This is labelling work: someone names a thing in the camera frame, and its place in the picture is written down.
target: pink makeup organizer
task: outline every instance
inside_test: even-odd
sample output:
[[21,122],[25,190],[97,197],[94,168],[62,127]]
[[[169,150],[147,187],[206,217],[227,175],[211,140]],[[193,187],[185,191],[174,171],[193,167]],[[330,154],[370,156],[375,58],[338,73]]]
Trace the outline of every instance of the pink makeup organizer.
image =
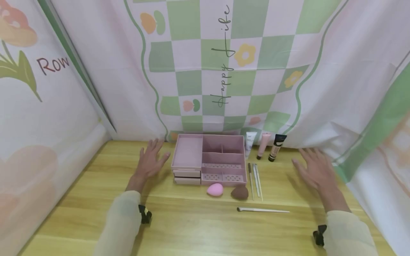
[[247,183],[243,136],[179,134],[171,169],[177,184]]

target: pink beauty sponge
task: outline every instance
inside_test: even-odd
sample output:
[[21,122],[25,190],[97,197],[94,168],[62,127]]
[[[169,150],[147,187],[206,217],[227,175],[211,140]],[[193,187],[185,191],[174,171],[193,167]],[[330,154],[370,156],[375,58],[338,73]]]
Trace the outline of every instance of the pink beauty sponge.
[[211,196],[218,197],[223,193],[223,186],[219,183],[212,184],[206,192]]

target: sleeve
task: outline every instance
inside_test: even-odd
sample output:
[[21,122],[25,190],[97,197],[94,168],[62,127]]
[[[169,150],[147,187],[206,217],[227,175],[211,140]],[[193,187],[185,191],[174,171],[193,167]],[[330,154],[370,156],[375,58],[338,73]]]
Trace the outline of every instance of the sleeve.
[[140,196],[137,191],[126,191],[114,200],[94,256],[130,256],[141,224]]
[[323,238],[328,256],[378,255],[369,228],[356,215],[329,211],[327,226]]

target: person's right hand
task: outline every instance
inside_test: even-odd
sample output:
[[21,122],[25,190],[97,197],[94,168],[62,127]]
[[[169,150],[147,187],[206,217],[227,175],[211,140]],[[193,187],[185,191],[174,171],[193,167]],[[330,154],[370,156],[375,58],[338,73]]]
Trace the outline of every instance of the person's right hand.
[[292,162],[306,184],[317,191],[329,187],[337,188],[332,162],[327,155],[317,148],[299,149],[299,152],[306,161],[307,168],[296,159],[292,159]]
[[292,159],[293,165],[305,183],[319,193],[325,211],[351,212],[337,187],[335,171],[329,157],[317,148],[299,149],[299,152],[306,161],[307,168],[296,159]]

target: person's left hand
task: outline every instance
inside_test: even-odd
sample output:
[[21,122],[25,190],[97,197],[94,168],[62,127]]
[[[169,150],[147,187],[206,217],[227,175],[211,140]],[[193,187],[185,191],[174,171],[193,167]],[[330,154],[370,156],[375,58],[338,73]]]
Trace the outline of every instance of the person's left hand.
[[155,141],[150,140],[145,153],[144,148],[141,148],[139,152],[138,166],[128,182],[126,191],[135,190],[141,193],[147,179],[159,173],[171,155],[170,152],[167,152],[160,160],[158,160],[158,152],[163,144],[164,142],[158,142],[158,139]]

